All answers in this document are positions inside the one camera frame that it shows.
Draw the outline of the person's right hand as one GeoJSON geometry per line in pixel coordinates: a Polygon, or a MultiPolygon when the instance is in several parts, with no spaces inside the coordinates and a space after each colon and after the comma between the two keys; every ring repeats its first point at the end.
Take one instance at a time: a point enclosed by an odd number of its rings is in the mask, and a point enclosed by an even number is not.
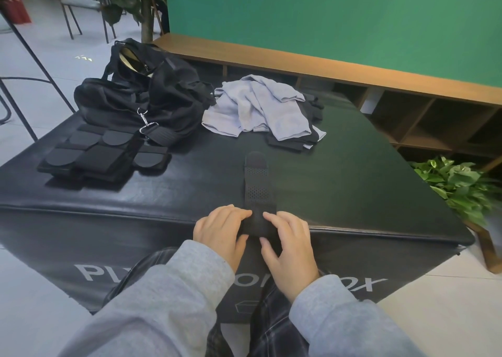
{"type": "Polygon", "coordinates": [[[290,303],[320,277],[311,246],[308,223],[284,211],[263,213],[276,229],[282,247],[282,269],[269,269],[278,289],[290,303]]]}

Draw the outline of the wooden plant stand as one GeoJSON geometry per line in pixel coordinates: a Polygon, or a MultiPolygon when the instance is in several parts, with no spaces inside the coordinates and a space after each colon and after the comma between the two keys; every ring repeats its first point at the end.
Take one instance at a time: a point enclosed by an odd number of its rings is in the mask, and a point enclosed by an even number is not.
{"type": "Polygon", "coordinates": [[[502,257],[498,256],[488,230],[468,220],[463,222],[477,236],[486,269],[493,274],[502,274],[502,257]]]}

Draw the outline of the grey towel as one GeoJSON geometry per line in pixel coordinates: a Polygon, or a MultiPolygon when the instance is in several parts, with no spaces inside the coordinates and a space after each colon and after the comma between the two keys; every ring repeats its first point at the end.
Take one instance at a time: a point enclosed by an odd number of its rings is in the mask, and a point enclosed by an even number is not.
{"type": "Polygon", "coordinates": [[[296,101],[305,101],[303,94],[290,85],[253,74],[223,82],[214,91],[216,104],[204,112],[202,125],[235,138],[243,132],[268,134],[279,119],[288,119],[298,110],[296,101]]]}

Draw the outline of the person's right forearm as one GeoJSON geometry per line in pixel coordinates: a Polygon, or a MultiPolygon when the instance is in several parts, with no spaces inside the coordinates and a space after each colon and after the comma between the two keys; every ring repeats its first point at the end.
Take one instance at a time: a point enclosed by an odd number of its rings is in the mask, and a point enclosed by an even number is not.
{"type": "Polygon", "coordinates": [[[304,288],[289,319],[309,357],[426,357],[376,303],[357,300],[335,274],[304,288]]]}

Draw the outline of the black folded garment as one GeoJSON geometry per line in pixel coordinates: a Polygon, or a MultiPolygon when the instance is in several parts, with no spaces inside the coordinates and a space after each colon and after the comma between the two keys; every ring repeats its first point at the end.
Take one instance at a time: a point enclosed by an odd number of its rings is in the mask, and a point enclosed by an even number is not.
{"type": "Polygon", "coordinates": [[[316,95],[303,94],[305,101],[296,101],[298,110],[288,119],[279,119],[266,135],[267,144],[289,151],[310,150],[327,135],[315,124],[323,120],[324,105],[316,95]]]}

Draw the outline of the black duffel bag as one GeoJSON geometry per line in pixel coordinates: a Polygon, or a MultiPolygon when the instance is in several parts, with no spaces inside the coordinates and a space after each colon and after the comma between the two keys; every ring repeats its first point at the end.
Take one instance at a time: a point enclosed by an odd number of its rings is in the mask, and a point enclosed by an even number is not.
{"type": "Polygon", "coordinates": [[[188,62],[132,38],[115,41],[102,77],[86,78],[74,100],[86,123],[107,128],[140,129],[144,124],[136,110],[146,108],[147,119],[159,126],[143,134],[162,147],[189,137],[216,104],[213,86],[188,62]]]}

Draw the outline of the wooden cubby shelf bench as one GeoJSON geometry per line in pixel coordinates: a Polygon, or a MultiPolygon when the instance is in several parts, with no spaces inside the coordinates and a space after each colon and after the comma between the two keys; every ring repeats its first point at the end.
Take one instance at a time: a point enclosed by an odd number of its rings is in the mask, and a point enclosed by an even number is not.
{"type": "Polygon", "coordinates": [[[374,101],[370,122],[396,149],[445,152],[486,160],[502,171],[502,88],[286,51],[168,33],[154,44],[188,60],[333,83],[358,110],[374,101]]]}

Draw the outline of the grey seat metal chair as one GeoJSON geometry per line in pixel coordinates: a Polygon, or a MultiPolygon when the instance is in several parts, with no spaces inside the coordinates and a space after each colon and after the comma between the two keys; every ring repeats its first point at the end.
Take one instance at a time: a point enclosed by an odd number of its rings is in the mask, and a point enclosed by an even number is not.
{"type": "Polygon", "coordinates": [[[86,9],[86,10],[99,12],[102,17],[102,23],[103,23],[103,27],[104,27],[104,36],[105,36],[106,43],[107,44],[110,43],[108,27],[110,27],[110,29],[111,29],[113,38],[116,39],[116,32],[115,32],[113,25],[107,24],[105,21],[104,13],[103,13],[104,6],[101,4],[100,0],[60,0],[60,6],[61,6],[64,18],[65,18],[66,26],[67,26],[68,33],[69,33],[71,40],[74,40],[74,35],[72,32],[72,27],[70,25],[70,21],[69,21],[67,12],[70,12],[70,16],[73,19],[73,22],[78,30],[78,33],[80,35],[83,34],[83,32],[79,26],[79,23],[76,19],[76,16],[73,12],[74,7],[79,8],[79,9],[86,9]]]}

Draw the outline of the black padded box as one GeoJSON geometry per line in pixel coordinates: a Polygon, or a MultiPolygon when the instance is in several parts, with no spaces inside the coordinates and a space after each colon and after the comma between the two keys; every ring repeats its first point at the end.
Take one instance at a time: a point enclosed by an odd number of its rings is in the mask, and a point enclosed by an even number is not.
{"type": "Polygon", "coordinates": [[[37,171],[83,124],[75,114],[0,166],[0,245],[90,312],[143,257],[192,238],[196,221],[243,207],[244,163],[265,155],[277,209],[308,222],[318,267],[379,302],[474,243],[442,199],[352,104],[320,96],[327,135],[295,153],[264,134],[200,128],[163,172],[118,185],[37,171]]]}

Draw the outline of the green leafy potted plant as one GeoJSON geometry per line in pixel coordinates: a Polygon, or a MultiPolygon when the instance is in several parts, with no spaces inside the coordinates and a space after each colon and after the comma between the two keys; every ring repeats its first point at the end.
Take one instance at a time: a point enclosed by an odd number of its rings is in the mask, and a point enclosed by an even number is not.
{"type": "Polygon", "coordinates": [[[408,164],[462,220],[486,225],[486,216],[502,208],[502,182],[488,177],[475,163],[444,156],[408,164]]]}

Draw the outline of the person's left hand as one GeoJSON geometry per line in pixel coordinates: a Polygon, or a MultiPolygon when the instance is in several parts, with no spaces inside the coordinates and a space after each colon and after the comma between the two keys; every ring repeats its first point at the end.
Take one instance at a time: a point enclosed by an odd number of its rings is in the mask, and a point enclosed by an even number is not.
{"type": "Polygon", "coordinates": [[[218,207],[197,221],[193,240],[216,252],[233,272],[237,272],[248,240],[248,235],[238,235],[238,232],[242,221],[251,217],[252,213],[232,204],[218,207]]]}

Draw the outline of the black metal stool frame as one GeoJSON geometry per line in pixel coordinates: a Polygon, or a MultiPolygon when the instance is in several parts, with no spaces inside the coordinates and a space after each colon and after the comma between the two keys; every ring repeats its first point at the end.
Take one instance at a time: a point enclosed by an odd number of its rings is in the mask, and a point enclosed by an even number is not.
{"type": "Polygon", "coordinates": [[[13,116],[15,116],[21,122],[22,127],[28,133],[31,140],[35,143],[39,140],[39,137],[9,90],[6,84],[7,81],[25,81],[48,84],[53,87],[55,93],[60,97],[72,114],[75,114],[77,110],[59,87],[54,77],[41,62],[40,58],[28,44],[27,40],[22,36],[18,27],[8,17],[5,8],[2,6],[0,6],[0,18],[3,19],[8,27],[7,33],[14,37],[15,43],[22,48],[24,53],[31,60],[30,64],[22,60],[21,66],[16,66],[14,73],[2,73],[2,69],[0,68],[0,108],[4,110],[4,114],[0,114],[0,126],[6,125],[11,119],[13,119],[13,116]]]}

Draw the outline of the red fire extinguisher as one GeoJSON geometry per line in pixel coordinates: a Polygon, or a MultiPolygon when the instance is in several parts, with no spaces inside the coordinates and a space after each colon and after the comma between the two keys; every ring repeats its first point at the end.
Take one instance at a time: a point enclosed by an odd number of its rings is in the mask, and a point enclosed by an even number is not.
{"type": "Polygon", "coordinates": [[[22,0],[0,0],[0,11],[12,24],[31,24],[32,20],[22,0]]]}

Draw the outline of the person's plaid trousers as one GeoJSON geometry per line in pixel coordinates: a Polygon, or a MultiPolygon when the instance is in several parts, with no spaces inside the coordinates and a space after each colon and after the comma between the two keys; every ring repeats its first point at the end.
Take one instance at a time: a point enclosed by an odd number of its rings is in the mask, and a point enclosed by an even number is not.
{"type": "MultiPolygon", "coordinates": [[[[102,306],[143,277],[151,266],[166,264],[177,250],[166,247],[142,258],[108,292],[102,306]]],[[[309,343],[290,321],[290,309],[290,301],[269,279],[250,319],[247,357],[308,357],[309,343]]]]}

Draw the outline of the silver metal snap hook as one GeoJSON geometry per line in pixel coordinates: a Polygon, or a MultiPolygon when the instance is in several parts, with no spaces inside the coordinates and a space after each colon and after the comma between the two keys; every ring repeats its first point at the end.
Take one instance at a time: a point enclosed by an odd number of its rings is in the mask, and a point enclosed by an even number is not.
{"type": "Polygon", "coordinates": [[[155,128],[155,127],[158,127],[159,124],[157,122],[153,122],[153,121],[150,121],[147,119],[147,113],[148,113],[148,110],[146,108],[143,108],[143,107],[139,107],[137,110],[136,110],[137,114],[140,116],[142,122],[143,122],[143,126],[140,128],[140,132],[143,133],[143,131],[147,130],[147,129],[151,129],[151,128],[155,128]]]}

